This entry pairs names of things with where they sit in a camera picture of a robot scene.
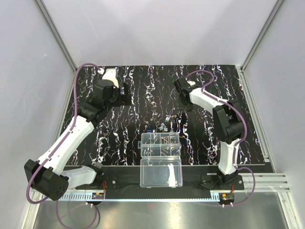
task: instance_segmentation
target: white wall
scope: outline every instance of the white wall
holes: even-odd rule
[[[20,228],[23,166],[52,144],[72,71],[34,1],[0,1],[1,228]]]
[[[43,0],[77,65],[241,65],[276,0]]]
[[[305,226],[305,1],[284,3],[246,69],[278,172]]]

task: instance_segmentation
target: connector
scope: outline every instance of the connector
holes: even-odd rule
[[[103,74],[104,74],[104,72],[105,72],[105,70],[104,70],[103,68],[100,68],[99,70],[97,70],[97,72],[98,72],[98,74],[103,75]]]

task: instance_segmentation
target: cable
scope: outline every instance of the cable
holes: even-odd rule
[[[84,206],[84,205],[87,205],[86,203],[83,203],[83,204],[80,204],[80,205],[77,205],[75,206],[74,208],[72,208],[70,211],[68,211],[66,214],[64,214],[63,216],[61,216],[61,219],[65,218],[66,216],[70,215],[73,211],[75,211],[76,209]]]
[[[93,218],[93,220],[92,220],[92,222],[87,226],[87,227],[85,227],[85,228],[83,228],[83,229],[89,229],[93,224],[94,224],[94,222],[95,222],[95,220],[96,220],[96,217],[97,217],[97,213],[98,213],[98,209],[97,209],[97,207],[96,206],[94,206],[93,204],[90,204],[90,206],[91,206],[91,208],[93,207],[94,208],[94,210],[95,210],[95,215],[94,215],[94,218]],[[66,228],[66,229],[73,229],[73,228],[69,228],[68,226],[66,226],[63,222],[62,222],[62,220],[61,220],[61,218],[60,218],[60,216],[59,216],[59,212],[58,212],[58,200],[56,201],[56,217],[57,217],[57,220],[59,221],[59,223],[64,227],[64,228]]]
[[[233,192],[234,192],[234,184],[232,184],[232,190],[231,190],[230,194]]]
[[[189,78],[191,77],[191,75],[193,75],[193,74],[195,74],[195,73],[209,73],[210,75],[211,75],[211,80],[207,83],[207,84],[204,84],[203,86],[202,86],[202,91],[204,90],[204,88],[206,87],[206,86],[208,86],[208,85],[210,85],[211,83],[213,83],[213,81],[214,81],[214,75],[211,73],[211,72],[209,72],[209,71],[207,71],[207,70],[197,70],[197,71],[194,71],[194,72],[191,72],[191,73],[189,73],[185,78],[186,78],[186,80],[189,80]]]
[[[202,86],[202,88],[201,88],[202,93],[205,94],[206,96],[210,97],[211,99],[214,99],[214,100],[216,100],[216,101],[218,101],[218,102],[220,102],[220,103],[222,103],[222,104],[228,106],[228,107],[229,107],[230,109],[232,109],[232,110],[240,117],[240,119],[242,120],[242,123],[243,123],[243,126],[244,126],[244,135],[243,135],[242,139],[239,140],[238,142],[236,142],[235,145],[234,145],[235,147],[234,147],[234,149],[233,149],[233,161],[232,161],[232,163],[233,163],[233,166],[236,168],[236,170],[240,171],[240,170],[245,169],[245,170],[248,170],[248,171],[251,173],[251,175],[252,175],[252,177],[253,177],[253,188],[252,188],[252,191],[251,191],[250,195],[249,195],[244,201],[242,201],[242,202],[240,202],[240,203],[237,203],[237,204],[234,204],[234,206],[239,206],[239,205],[241,205],[241,204],[247,202],[247,201],[250,199],[250,197],[251,197],[251,196],[253,195],[253,193],[254,193],[255,185],[256,185],[255,175],[254,175],[253,171],[252,171],[251,169],[247,168],[247,167],[238,168],[237,165],[235,164],[236,146],[237,146],[239,143],[241,143],[242,141],[244,141],[244,140],[246,139],[246,137],[247,137],[247,125],[246,125],[246,122],[245,122],[244,117],[242,116],[242,114],[241,114],[235,107],[233,107],[231,104],[229,104],[229,103],[227,103],[227,102],[225,102],[225,101],[223,101],[223,100],[218,100],[218,98],[216,98],[216,97],[214,97],[214,96],[212,96],[212,95],[210,95],[210,94],[208,94],[208,93],[205,93],[205,90],[204,90],[205,87],[208,86],[208,85],[210,85],[210,84],[214,81],[214,75],[213,75],[211,72],[206,71],[206,70],[197,70],[197,71],[194,71],[194,72],[192,72],[192,73],[189,73],[189,74],[186,76],[186,79],[188,79],[188,78],[189,78],[192,74],[194,74],[194,73],[209,73],[209,74],[212,76],[212,79],[209,81],[209,83],[207,83],[207,84],[205,84],[205,85]]]
[[[74,126],[75,126],[75,123],[76,123],[76,117],[77,117],[77,95],[76,95],[76,84],[77,84],[77,78],[78,78],[78,75],[81,71],[81,69],[86,66],[86,65],[92,65],[94,67],[96,67],[97,69],[100,69],[99,66],[93,64],[93,63],[84,63],[82,64],[76,71],[75,75],[74,75],[74,81],[73,81],[73,97],[74,97],[74,120],[73,120],[73,123],[72,123],[72,126],[70,128],[70,131],[73,130]],[[51,158],[54,153],[56,152],[56,150],[58,150],[58,148],[62,145],[62,143],[66,140],[66,138],[69,136],[70,132],[67,132],[67,134],[63,137],[63,139],[58,143],[58,145],[52,150],[52,152],[49,154],[49,158]],[[32,175],[32,177],[30,178],[29,180],[29,183],[28,183],[28,186],[27,186],[27,190],[26,190],[26,198],[28,200],[28,202],[30,202],[31,204],[40,204],[42,202],[44,202],[47,197],[45,197],[44,199],[42,200],[39,200],[39,201],[33,201],[31,200],[30,198],[30,188],[32,186],[32,183],[35,179],[35,177],[37,176],[37,174],[39,173],[39,171],[41,170],[41,168],[48,162],[48,159],[45,159],[41,165],[36,169],[36,171],[34,172],[34,174]]]

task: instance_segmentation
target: black mounting plate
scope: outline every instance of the black mounting plate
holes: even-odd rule
[[[216,175],[201,175],[201,183],[206,187],[204,190],[232,190],[232,185],[234,185],[234,190],[244,190],[244,182],[243,177],[241,175],[237,175],[236,179],[228,182],[226,184],[216,184],[215,186],[211,184]]]

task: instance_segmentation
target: small component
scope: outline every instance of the small component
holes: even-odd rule
[[[104,70],[103,68],[100,68],[99,70],[97,70],[97,72],[98,72],[98,74],[103,75],[103,74],[104,74],[104,72],[105,72],[105,70]]]
[[[169,144],[170,138],[169,135],[161,137],[161,144]]]
[[[220,194],[219,200],[220,200],[219,204],[221,204],[221,205],[223,205],[223,204],[229,205],[231,203],[234,203],[234,200],[235,200],[234,192]]]
[[[104,193],[101,192],[93,192],[92,199],[104,199]]]

